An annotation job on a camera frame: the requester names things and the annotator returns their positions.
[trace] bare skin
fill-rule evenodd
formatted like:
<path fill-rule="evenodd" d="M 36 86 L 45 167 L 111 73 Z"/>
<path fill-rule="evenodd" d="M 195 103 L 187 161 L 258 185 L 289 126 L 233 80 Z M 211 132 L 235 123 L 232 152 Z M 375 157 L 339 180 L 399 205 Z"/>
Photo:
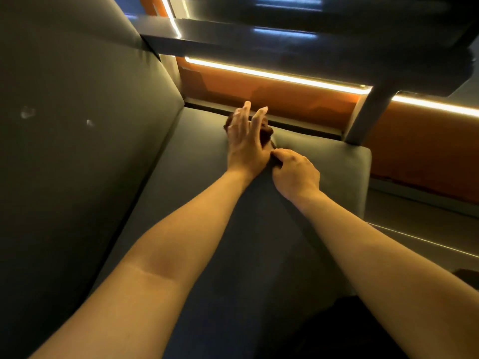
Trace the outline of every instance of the bare skin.
<path fill-rule="evenodd" d="M 278 191 L 314 226 L 358 296 L 412 359 L 479 358 L 479 293 L 319 190 L 320 173 L 285 149 Z"/>
<path fill-rule="evenodd" d="M 158 359 L 188 293 L 211 259 L 237 200 L 266 166 L 260 144 L 267 108 L 251 104 L 228 130 L 228 169 L 213 185 L 147 231 L 111 275 L 33 359 Z"/>

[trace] forearm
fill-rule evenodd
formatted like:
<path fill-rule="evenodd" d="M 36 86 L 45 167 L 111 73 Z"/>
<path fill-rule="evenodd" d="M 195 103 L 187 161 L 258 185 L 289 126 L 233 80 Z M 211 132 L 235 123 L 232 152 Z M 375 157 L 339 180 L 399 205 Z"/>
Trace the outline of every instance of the forearm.
<path fill-rule="evenodd" d="M 479 358 L 479 294 L 324 194 L 298 206 L 363 302 L 411 358 Z"/>
<path fill-rule="evenodd" d="M 191 286 L 211 259 L 231 213 L 248 186 L 240 172 L 213 185 L 148 230 L 122 263 Z"/>

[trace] light strip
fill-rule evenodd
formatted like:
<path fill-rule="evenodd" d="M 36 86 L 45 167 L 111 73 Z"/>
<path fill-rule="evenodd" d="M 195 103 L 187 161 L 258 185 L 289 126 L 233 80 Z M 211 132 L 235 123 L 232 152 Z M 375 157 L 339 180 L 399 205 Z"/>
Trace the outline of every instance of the light strip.
<path fill-rule="evenodd" d="M 423 238 L 419 238 L 419 237 L 416 237 L 414 235 L 409 235 L 409 234 L 406 234 L 406 233 L 403 233 L 403 232 L 399 232 L 399 231 L 395 231 L 394 229 L 389 229 L 389 228 L 386 228 L 386 227 L 381 227 L 380 225 L 376 225 L 376 224 L 373 224 L 373 223 L 368 223 L 369 225 L 372 225 L 373 227 L 377 227 L 377 228 L 381 228 L 381 229 L 386 229 L 387 231 L 391 231 L 391 232 L 394 232 L 394 233 L 399 233 L 399 234 L 402 234 L 402 235 L 405 235 L 407 237 L 410 237 L 410 238 L 416 238 L 420 241 L 424 241 L 424 242 L 428 242 L 428 243 L 431 243 L 435 246 L 439 246 L 439 247 L 442 247 L 442 248 L 447 248 L 447 249 L 451 249 L 452 251 L 456 251 L 456 252 L 459 252 L 459 253 L 463 253 L 465 255 L 468 255 L 468 256 L 472 256 L 472 257 L 475 257 L 475 258 L 479 258 L 479 256 L 476 256 L 472 253 L 467 253 L 467 252 L 464 252 L 464 251 L 460 251 L 459 249 L 455 249 L 455 248 L 452 248 L 452 247 L 448 247 L 448 246 L 444 246 L 442 244 L 439 244 L 439 243 L 436 243 L 436 242 L 431 242 L 431 241 L 428 241 L 427 239 L 423 239 Z"/>
<path fill-rule="evenodd" d="M 315 39 L 318 37 L 316 34 L 312 32 L 302 32 L 302 31 L 277 30 L 277 29 L 267 29 L 267 28 L 254 28 L 253 31 L 260 34 L 291 36 L 293 38 Z"/>
<path fill-rule="evenodd" d="M 295 6 L 279 6 L 279 5 L 267 5 L 267 4 L 256 4 L 256 6 L 272 7 L 272 8 L 286 8 L 288 10 L 322 11 L 322 9 L 320 9 L 320 8 L 306 8 L 306 7 L 295 7 Z"/>
<path fill-rule="evenodd" d="M 275 79 L 275 80 L 282 80 L 284 82 L 304 84 L 304 85 L 307 85 L 307 86 L 323 88 L 323 89 L 326 89 L 326 90 L 337 90 L 337 91 L 340 91 L 340 92 L 352 93 L 352 94 L 357 94 L 357 95 L 365 95 L 365 94 L 368 94 L 371 91 L 371 88 L 362 89 L 362 88 L 356 88 L 356 87 L 348 87 L 348 86 L 341 85 L 341 84 L 320 82 L 320 81 L 311 80 L 311 79 L 290 77 L 290 76 L 285 76 L 285 75 L 282 75 L 282 74 L 276 74 L 276 73 L 271 73 L 271 72 L 263 72 L 263 71 L 259 71 L 259 70 L 242 68 L 242 67 L 238 67 L 238 66 L 230 66 L 230 65 L 226 65 L 226 64 L 207 62 L 206 60 L 192 59 L 192 58 L 188 58 L 188 57 L 186 57 L 185 59 L 186 59 L 187 62 L 189 62 L 191 64 L 198 64 L 199 66 L 209 66 L 209 67 L 212 67 L 212 68 L 229 70 L 229 71 L 232 71 L 232 72 L 244 73 L 244 74 L 249 74 L 249 75 L 252 75 L 252 76 L 265 77 L 265 78 L 270 78 L 270 79 Z M 400 96 L 400 95 L 394 96 L 392 98 L 392 100 L 395 101 L 395 102 L 411 104 L 411 105 L 414 105 L 414 106 L 438 109 L 438 110 L 443 110 L 443 111 L 446 111 L 446 112 L 458 113 L 458 114 L 463 114 L 463 115 L 479 118 L 479 109 L 476 109 L 476 108 L 460 107 L 460 106 L 456 106 L 456 105 L 453 105 L 453 104 L 432 102 L 432 101 L 425 100 L 425 99 L 411 98 L 411 97 Z"/>
<path fill-rule="evenodd" d="M 166 15 L 168 15 L 168 18 L 170 19 L 173 29 L 175 29 L 176 31 L 176 37 L 180 39 L 181 38 L 180 29 L 178 29 L 178 26 L 176 25 L 175 17 L 173 16 L 173 11 L 171 11 L 171 8 L 170 8 L 170 3 L 168 2 L 168 0 L 161 0 L 161 2 L 163 3 L 163 6 L 165 7 Z"/>
<path fill-rule="evenodd" d="M 395 102 L 412 104 L 414 106 L 439 109 L 439 110 L 443 110 L 447 112 L 466 114 L 468 116 L 479 117 L 479 109 L 474 109 L 474 108 L 460 107 L 460 106 L 455 106 L 453 104 L 432 102 L 430 100 L 417 99 L 417 98 L 404 97 L 404 96 L 394 96 L 392 97 L 392 100 Z"/>
<path fill-rule="evenodd" d="M 348 86 L 344 86 L 344 85 L 341 85 L 341 84 L 333 84 L 333 83 L 320 82 L 320 81 L 311 80 L 311 79 L 290 77 L 290 76 L 285 76 L 283 74 L 263 72 L 263 71 L 254 70 L 254 69 L 241 68 L 241 67 L 238 67 L 238 66 L 229 66 L 229 65 L 226 65 L 226 64 L 207 62 L 206 60 L 192 59 L 192 58 L 188 58 L 188 57 L 186 57 L 185 59 L 186 59 L 187 62 L 189 62 L 191 64 L 197 64 L 199 66 L 209 66 L 209 67 L 212 67 L 212 68 L 229 70 L 229 71 L 232 71 L 232 72 L 249 74 L 249 75 L 252 75 L 252 76 L 265 77 L 265 78 L 270 78 L 270 79 L 275 79 L 275 80 L 282 80 L 284 82 L 304 84 L 306 86 L 318 87 L 318 88 L 323 88 L 323 89 L 326 89 L 326 90 L 337 90 L 337 91 L 340 91 L 340 92 L 354 93 L 354 94 L 359 94 L 359 95 L 368 94 L 369 91 L 371 90 L 370 88 L 366 89 L 366 90 L 363 90 L 361 88 L 348 87 Z"/>
<path fill-rule="evenodd" d="M 183 4 L 183 9 L 186 12 L 186 17 L 190 18 L 190 13 L 188 12 L 188 8 L 186 7 L 186 0 L 181 0 L 181 2 Z"/>
<path fill-rule="evenodd" d="M 271 2 L 291 2 L 296 4 L 308 4 L 308 5 L 321 5 L 321 0 L 260 0 L 260 1 L 271 1 Z"/>

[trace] orange wall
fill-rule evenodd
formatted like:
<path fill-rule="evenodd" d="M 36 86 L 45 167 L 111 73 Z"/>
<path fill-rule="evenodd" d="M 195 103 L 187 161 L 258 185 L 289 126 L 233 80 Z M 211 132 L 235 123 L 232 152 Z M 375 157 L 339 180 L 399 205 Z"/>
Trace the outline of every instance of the orange wall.
<path fill-rule="evenodd" d="M 344 130 L 356 95 L 191 65 L 177 58 L 185 96 Z M 371 173 L 479 203 L 479 119 L 392 102 L 364 143 Z"/>

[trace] seat backrest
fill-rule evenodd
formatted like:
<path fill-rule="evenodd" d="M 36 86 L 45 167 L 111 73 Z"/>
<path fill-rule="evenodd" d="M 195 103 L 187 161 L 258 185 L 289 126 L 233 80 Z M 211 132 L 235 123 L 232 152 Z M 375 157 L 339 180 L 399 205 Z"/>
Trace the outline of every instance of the seat backrest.
<path fill-rule="evenodd" d="M 0 0 L 0 357 L 87 296 L 183 99 L 114 0 Z"/>

